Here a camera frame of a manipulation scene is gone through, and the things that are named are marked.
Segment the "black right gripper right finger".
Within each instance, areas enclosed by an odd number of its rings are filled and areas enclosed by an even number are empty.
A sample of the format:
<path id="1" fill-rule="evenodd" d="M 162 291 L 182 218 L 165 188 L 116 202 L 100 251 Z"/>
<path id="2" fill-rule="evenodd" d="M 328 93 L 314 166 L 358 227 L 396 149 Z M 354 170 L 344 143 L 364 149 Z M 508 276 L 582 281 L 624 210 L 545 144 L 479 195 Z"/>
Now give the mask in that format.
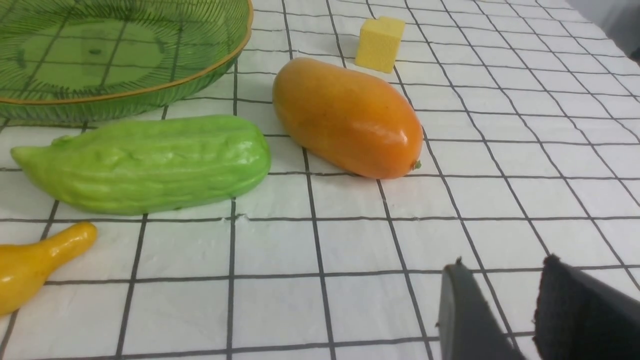
<path id="1" fill-rule="evenodd" d="M 533 341 L 542 360 L 637 360 L 640 303 L 549 255 L 541 272 Z"/>

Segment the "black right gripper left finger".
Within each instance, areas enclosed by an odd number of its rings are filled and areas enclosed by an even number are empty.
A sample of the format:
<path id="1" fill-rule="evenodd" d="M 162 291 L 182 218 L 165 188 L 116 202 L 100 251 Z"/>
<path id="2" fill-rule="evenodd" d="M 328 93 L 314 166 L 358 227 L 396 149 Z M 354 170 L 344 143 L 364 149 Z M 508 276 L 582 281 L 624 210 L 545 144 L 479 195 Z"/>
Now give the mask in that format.
<path id="1" fill-rule="evenodd" d="M 443 267 L 436 326 L 443 360 L 525 359 L 503 334 L 460 257 Z"/>

